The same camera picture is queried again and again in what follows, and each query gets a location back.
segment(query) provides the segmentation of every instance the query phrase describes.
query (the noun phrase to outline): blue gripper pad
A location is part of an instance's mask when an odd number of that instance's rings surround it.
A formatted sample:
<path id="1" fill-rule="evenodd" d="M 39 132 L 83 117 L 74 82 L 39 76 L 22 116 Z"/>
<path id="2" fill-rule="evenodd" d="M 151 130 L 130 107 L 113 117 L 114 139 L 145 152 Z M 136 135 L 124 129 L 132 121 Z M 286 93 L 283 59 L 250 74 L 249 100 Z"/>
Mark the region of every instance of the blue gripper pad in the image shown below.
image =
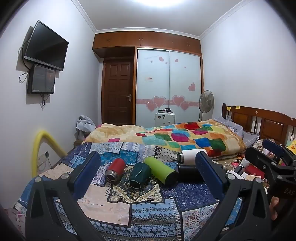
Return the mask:
<path id="1" fill-rule="evenodd" d="M 224 199 L 224 191 L 227 185 L 225 172 L 203 151 L 196 154 L 195 166 L 214 198 L 222 201 Z"/>
<path id="2" fill-rule="evenodd" d="M 281 146 L 279 146 L 276 143 L 273 143 L 272 141 L 270 141 L 268 139 L 263 140 L 262 146 L 265 149 L 271 151 L 276 156 L 283 156 L 283 154 L 284 154 L 284 150 L 283 150 L 283 148 Z"/>
<path id="3" fill-rule="evenodd" d="M 72 196 L 76 201 L 84 197 L 100 165 L 100 154 L 96 151 L 92 151 L 87 156 L 86 160 L 72 171 L 68 185 L 73 192 Z"/>

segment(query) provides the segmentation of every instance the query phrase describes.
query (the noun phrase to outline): human hand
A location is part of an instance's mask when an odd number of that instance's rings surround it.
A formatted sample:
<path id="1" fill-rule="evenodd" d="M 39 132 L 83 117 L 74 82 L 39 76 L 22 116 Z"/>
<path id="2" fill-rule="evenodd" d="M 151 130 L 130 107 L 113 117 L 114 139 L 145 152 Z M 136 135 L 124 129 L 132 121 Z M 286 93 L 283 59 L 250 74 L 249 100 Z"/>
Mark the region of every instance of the human hand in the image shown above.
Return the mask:
<path id="1" fill-rule="evenodd" d="M 274 221 L 277 218 L 277 212 L 275 207 L 279 204 L 279 198 L 278 197 L 272 197 L 270 205 L 269 205 L 269 210 L 271 213 L 271 220 Z"/>

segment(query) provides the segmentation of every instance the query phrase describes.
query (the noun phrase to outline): wooden cabinet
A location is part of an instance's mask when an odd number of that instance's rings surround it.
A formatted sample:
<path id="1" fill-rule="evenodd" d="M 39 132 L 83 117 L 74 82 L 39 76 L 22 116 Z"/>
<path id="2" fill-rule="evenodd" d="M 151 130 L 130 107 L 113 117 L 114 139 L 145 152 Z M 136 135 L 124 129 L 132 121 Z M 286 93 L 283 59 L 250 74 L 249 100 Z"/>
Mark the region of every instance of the wooden cabinet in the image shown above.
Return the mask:
<path id="1" fill-rule="evenodd" d="M 122 31 L 95 35 L 93 49 L 119 46 L 143 46 L 201 54 L 200 40 L 176 34 Z"/>

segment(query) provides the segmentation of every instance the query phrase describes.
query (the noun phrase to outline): sliding wardrobe door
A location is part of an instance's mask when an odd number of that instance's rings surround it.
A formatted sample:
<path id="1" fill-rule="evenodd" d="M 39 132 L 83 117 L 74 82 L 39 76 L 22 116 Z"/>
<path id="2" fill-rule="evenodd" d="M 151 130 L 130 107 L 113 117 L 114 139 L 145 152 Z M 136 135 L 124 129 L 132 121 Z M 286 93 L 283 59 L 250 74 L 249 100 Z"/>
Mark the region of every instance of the sliding wardrobe door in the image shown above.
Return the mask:
<path id="1" fill-rule="evenodd" d="M 138 50 L 136 125 L 154 127 L 155 113 L 168 108 L 169 52 Z"/>
<path id="2" fill-rule="evenodd" d="M 170 51 L 170 108 L 176 123 L 198 121 L 200 94 L 200 57 Z"/>

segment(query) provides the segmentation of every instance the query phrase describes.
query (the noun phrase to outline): blue patterned bedspread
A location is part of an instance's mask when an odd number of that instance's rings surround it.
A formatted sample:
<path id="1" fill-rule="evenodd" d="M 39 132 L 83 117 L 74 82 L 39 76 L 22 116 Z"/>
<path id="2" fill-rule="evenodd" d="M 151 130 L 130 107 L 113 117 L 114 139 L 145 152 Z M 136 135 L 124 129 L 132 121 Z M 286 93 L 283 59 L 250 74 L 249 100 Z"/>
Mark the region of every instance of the blue patterned bedspread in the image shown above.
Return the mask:
<path id="1" fill-rule="evenodd" d="M 132 142 L 87 142 L 61 159 L 61 164 L 56 168 L 40 176 L 44 180 L 57 179 L 63 172 L 71 172 L 83 163 L 93 150 L 100 153 L 101 166 L 85 196 L 78 200 L 78 204 L 106 240 L 191 240 L 218 205 L 204 183 L 178 183 L 172 188 L 167 188 L 152 177 L 142 189 L 130 188 L 128 175 L 133 165 L 143 162 L 147 156 L 153 156 L 173 169 L 177 168 L 175 151 L 153 145 Z M 127 166 L 121 181 L 111 185 L 106 182 L 104 173 L 115 158 L 122 158 Z M 33 179 L 15 205 L 22 214 L 26 213 L 32 185 Z M 226 228 L 235 221 L 241 202 L 241 199 L 237 200 L 225 224 Z M 55 203 L 65 228 L 76 234 L 59 199 L 56 199 Z"/>

